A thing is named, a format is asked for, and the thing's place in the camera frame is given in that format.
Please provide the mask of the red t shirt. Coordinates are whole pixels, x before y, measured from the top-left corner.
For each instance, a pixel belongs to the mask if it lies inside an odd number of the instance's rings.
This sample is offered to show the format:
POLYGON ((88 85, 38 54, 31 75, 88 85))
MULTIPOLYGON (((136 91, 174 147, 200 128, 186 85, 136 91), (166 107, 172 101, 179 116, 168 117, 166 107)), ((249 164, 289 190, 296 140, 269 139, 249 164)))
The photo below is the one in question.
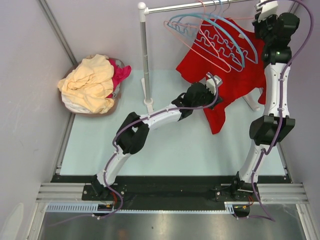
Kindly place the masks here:
MULTIPOLYGON (((255 37, 255 34, 250 32, 249 36, 252 38, 255 37)), ((253 44, 258 53, 258 63, 254 64, 247 60, 245 68, 241 72, 223 72, 190 51, 188 51, 176 67, 181 77, 191 84, 202 80, 207 73, 217 75, 222 79, 222 85, 219 87, 219 96, 223 102, 218 104, 214 109, 205 108, 203 110, 212 134, 217 134, 222 129, 226 121, 226 107, 238 98, 249 94, 253 89, 258 88, 263 90, 257 101, 261 105, 265 105, 266 103, 266 77, 264 63, 261 58, 265 44, 261 39, 256 39, 256 37, 253 44)))

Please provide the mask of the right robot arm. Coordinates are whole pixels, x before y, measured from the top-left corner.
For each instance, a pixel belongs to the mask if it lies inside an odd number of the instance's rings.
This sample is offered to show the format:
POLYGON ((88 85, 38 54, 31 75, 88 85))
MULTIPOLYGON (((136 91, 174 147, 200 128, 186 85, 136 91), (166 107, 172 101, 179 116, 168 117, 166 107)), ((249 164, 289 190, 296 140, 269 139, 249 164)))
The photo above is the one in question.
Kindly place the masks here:
POLYGON ((252 142, 244 165, 232 180, 229 193, 236 201, 249 199, 257 191, 258 172, 265 157, 295 126, 287 104, 287 86, 292 51, 292 35, 300 19, 293 13, 272 14, 253 21, 257 39, 264 43, 261 58, 266 79, 263 115, 249 128, 252 142))

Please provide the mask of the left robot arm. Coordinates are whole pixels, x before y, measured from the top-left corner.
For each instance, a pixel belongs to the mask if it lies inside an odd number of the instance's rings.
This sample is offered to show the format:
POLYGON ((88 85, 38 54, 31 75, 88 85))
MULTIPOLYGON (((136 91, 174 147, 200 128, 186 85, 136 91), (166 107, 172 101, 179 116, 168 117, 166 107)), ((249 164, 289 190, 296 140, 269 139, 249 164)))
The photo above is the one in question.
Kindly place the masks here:
POLYGON ((145 115, 131 112, 118 131, 112 145, 115 148, 111 158, 107 161, 103 170, 94 175, 90 182, 93 194, 100 200, 110 196, 110 186, 127 161, 137 154, 145 145, 149 133, 166 124, 179 122, 191 114, 194 110, 213 109, 222 102, 219 96, 220 82, 217 78, 209 78, 206 83, 193 83, 186 92, 181 93, 168 106, 145 115))

